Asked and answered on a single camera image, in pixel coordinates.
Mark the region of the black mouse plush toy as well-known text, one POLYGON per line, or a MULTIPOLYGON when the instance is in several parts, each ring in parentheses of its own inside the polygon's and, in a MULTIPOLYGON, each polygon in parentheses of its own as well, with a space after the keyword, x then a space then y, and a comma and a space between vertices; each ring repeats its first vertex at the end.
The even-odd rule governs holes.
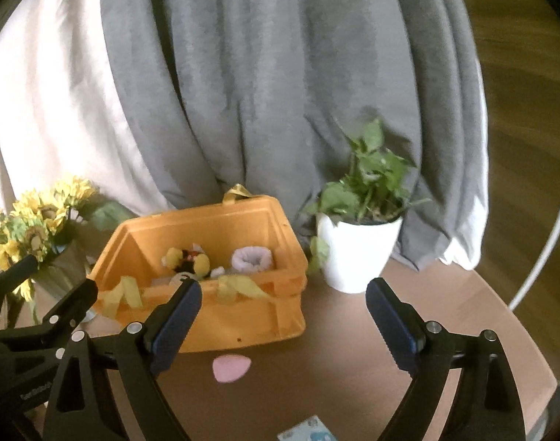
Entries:
POLYGON ((203 282, 217 279, 226 271, 224 267, 211 267, 210 258, 203 249, 194 245, 191 250, 171 247, 161 258, 164 268, 173 273, 168 285, 179 285, 186 280, 203 282))

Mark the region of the fluffy lavender plush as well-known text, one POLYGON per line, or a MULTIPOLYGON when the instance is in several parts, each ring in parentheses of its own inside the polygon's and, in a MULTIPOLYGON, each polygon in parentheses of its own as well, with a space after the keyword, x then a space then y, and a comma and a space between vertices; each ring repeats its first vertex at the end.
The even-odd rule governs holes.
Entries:
POLYGON ((272 251, 262 246, 238 248, 231 257, 231 267, 240 274, 266 272, 274 268, 272 251))

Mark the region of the pink soft pad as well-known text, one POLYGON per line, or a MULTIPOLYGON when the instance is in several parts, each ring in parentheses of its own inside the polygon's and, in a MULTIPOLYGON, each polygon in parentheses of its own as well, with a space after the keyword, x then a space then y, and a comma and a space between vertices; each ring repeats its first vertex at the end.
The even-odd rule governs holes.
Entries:
POLYGON ((214 378, 219 383, 232 383, 241 379, 251 368, 250 357, 241 354, 224 354, 212 361, 214 378))

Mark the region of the sunflower bouquet in vase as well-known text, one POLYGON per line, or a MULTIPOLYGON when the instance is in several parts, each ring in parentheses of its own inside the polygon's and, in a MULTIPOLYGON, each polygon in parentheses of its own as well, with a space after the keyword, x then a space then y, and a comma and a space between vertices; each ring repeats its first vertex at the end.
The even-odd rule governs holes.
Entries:
POLYGON ((89 275, 116 227, 135 216, 77 176, 29 190, 10 210, 0 209, 0 273, 26 257, 36 258, 35 272, 12 290, 12 303, 25 303, 38 323, 36 289, 60 300, 89 275))

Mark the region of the orange plastic storage crate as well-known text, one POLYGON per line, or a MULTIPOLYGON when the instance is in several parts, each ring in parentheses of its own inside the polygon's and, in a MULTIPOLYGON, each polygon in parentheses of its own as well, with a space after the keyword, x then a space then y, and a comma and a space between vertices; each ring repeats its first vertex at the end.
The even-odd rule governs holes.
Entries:
POLYGON ((278 199, 240 186, 218 204, 121 223, 91 272, 95 313, 115 327, 144 322, 185 279, 200 309, 184 352, 299 337, 308 262, 278 199))

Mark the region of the white pot green plant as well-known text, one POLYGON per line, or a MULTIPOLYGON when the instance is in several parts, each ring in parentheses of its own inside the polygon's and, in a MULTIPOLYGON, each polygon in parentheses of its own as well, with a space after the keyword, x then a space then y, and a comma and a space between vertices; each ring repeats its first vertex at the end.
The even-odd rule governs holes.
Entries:
POLYGON ((351 149, 347 171, 326 183, 306 208, 316 217, 308 271, 322 273, 332 289, 356 295, 382 274, 404 214, 428 200, 414 199, 404 186, 413 165, 386 147, 378 116, 346 139, 351 149))

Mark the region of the grey curtain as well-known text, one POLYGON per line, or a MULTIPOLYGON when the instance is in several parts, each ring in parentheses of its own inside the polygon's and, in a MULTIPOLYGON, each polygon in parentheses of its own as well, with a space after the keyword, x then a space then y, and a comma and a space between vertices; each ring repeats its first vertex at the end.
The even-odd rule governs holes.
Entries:
POLYGON ((0 208, 79 176, 139 215, 235 184, 303 208, 378 116, 420 200, 396 258, 475 268, 487 118, 463 0, 19 0, 0 30, 0 208))

